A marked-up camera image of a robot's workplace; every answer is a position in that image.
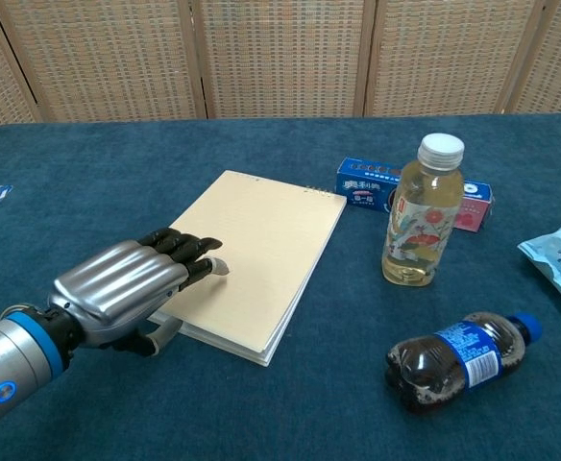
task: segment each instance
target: floral bottle label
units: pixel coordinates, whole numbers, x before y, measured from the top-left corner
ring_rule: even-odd
[[[445,250],[459,206],[416,205],[399,197],[387,229],[387,252],[396,259],[436,263]]]

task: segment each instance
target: blue bottle label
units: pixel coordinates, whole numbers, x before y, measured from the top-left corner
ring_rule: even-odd
[[[474,322],[462,321],[434,333],[455,353],[468,383],[467,389],[502,373],[502,359],[492,338]]]

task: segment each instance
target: white bottle cap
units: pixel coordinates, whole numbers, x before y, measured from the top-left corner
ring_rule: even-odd
[[[464,143],[455,136],[431,133],[424,136],[417,151],[419,161],[433,170],[454,170],[462,162]]]

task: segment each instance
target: robotic hand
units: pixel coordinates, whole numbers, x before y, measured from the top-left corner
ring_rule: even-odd
[[[149,334],[139,325],[175,293],[208,274],[229,273],[205,256],[221,246],[161,229],[118,243],[54,281],[48,308],[8,307],[0,316],[0,418],[69,367],[79,346],[156,355],[182,322]]]

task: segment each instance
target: blue ring light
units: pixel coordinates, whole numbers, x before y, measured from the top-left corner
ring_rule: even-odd
[[[17,386],[13,381],[3,381],[0,383],[0,403],[8,401],[15,395]]]
[[[21,327],[26,329],[31,336],[33,336],[33,339],[36,340],[48,360],[50,371],[52,372],[52,379],[59,377],[63,372],[61,355],[46,330],[43,329],[35,320],[22,312],[14,312],[8,315],[7,318],[19,324]]]

